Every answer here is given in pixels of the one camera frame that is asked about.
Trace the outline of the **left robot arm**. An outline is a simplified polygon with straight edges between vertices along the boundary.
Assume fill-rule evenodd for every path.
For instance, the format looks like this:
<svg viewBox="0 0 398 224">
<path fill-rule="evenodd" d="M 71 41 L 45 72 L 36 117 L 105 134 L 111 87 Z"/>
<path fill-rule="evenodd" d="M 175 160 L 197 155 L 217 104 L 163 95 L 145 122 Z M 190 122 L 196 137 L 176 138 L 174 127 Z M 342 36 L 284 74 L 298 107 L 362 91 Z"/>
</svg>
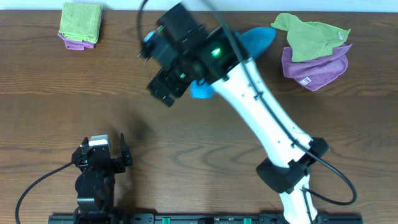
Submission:
<svg viewBox="0 0 398 224">
<path fill-rule="evenodd" d="M 120 135 L 121 156 L 111 158 L 108 135 L 84 138 L 72 154 L 72 163 L 81 170 L 75 182 L 78 208 L 73 223 L 129 223 L 129 216 L 114 207 L 115 175 L 132 165 L 124 135 Z"/>
</svg>

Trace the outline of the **blue cloth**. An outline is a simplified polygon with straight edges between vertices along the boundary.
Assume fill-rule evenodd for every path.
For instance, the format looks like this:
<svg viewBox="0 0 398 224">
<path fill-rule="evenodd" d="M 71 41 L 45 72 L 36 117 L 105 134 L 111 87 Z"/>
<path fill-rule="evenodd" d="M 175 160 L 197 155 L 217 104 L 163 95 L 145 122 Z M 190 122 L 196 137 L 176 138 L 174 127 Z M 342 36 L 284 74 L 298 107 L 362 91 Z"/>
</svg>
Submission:
<svg viewBox="0 0 398 224">
<path fill-rule="evenodd" d="M 273 43 L 276 35 L 275 29 L 271 27 L 257 27 L 246 31 L 243 34 L 235 33 L 248 54 L 253 58 L 259 58 Z M 176 98 L 180 98 L 190 87 L 192 98 L 207 99 L 215 94 L 214 89 L 204 80 L 193 81 L 189 85 L 184 85 L 182 91 L 177 91 Z"/>
</svg>

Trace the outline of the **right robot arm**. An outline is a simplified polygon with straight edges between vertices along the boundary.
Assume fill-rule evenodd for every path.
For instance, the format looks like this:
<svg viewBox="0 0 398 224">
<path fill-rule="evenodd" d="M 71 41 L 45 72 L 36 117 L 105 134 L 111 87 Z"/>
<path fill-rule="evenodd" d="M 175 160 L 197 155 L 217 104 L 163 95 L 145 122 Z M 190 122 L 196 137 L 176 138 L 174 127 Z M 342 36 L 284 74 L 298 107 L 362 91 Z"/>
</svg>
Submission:
<svg viewBox="0 0 398 224">
<path fill-rule="evenodd" d="M 161 66 L 148 90 L 173 105 L 195 82 L 205 82 L 242 117 L 266 151 L 259 177 L 280 195 L 288 223 L 315 223 L 318 212 L 309 188 L 311 166 L 327 143 L 302 131 L 283 110 L 244 45 L 221 21 L 213 32 L 199 24 L 183 4 L 157 21 L 157 29 L 139 34 L 141 57 Z"/>
</svg>

